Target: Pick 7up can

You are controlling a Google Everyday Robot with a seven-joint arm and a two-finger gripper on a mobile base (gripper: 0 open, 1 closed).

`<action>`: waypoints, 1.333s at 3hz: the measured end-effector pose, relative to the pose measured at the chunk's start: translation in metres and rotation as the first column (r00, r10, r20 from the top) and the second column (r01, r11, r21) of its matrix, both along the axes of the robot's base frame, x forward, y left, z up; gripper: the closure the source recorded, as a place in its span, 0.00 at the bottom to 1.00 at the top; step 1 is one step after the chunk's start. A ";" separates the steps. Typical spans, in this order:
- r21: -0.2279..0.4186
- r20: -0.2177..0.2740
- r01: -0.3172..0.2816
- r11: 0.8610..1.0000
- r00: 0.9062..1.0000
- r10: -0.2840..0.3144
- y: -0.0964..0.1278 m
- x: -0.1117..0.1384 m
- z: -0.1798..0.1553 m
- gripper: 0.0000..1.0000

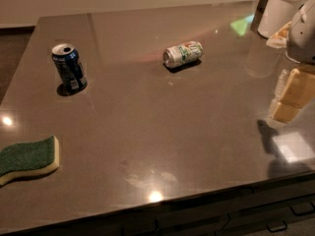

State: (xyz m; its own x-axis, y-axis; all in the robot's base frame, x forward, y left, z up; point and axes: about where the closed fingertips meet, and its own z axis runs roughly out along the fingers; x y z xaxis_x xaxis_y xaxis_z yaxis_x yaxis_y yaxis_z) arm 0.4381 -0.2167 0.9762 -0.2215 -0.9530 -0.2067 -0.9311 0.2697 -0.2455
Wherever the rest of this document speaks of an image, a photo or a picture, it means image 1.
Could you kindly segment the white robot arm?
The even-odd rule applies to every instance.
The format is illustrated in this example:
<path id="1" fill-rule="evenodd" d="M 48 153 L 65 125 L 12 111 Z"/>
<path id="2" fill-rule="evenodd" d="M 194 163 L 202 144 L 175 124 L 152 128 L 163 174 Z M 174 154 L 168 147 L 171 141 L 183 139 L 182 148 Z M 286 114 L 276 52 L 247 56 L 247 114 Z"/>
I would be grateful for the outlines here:
<path id="1" fill-rule="evenodd" d="M 269 122 L 287 124 L 315 98 L 315 0 L 307 0 L 267 45 L 285 48 L 286 57 L 299 64 L 282 71 L 269 108 Z"/>

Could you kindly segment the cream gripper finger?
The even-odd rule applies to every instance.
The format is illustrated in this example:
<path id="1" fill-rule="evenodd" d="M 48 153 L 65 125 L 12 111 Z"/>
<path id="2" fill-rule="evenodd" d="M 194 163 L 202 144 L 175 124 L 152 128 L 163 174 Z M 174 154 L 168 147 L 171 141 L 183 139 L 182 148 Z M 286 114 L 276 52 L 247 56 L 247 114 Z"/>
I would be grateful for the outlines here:
<path id="1" fill-rule="evenodd" d="M 289 123 L 315 97 L 315 66 L 282 70 L 269 109 L 269 118 Z"/>

